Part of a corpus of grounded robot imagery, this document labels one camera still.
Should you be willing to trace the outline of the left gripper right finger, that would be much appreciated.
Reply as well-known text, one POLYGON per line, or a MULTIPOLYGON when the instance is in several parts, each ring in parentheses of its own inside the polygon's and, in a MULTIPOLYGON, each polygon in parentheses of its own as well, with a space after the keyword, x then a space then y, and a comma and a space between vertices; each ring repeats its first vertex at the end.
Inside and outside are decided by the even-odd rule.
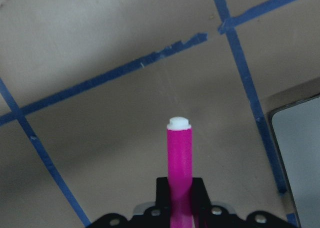
POLYGON ((191 210, 192 213, 208 211, 211 208, 211 200, 207 193, 202 178, 194 177, 191 186, 191 210))

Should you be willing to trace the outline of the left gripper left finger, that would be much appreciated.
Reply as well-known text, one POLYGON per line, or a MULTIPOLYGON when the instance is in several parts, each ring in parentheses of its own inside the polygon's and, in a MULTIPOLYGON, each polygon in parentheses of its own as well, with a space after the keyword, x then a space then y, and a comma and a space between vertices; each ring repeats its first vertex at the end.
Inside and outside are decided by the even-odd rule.
POLYGON ((169 181, 167 177, 158 177, 156 179, 156 207, 164 210, 165 212, 171 212, 171 191, 169 181))

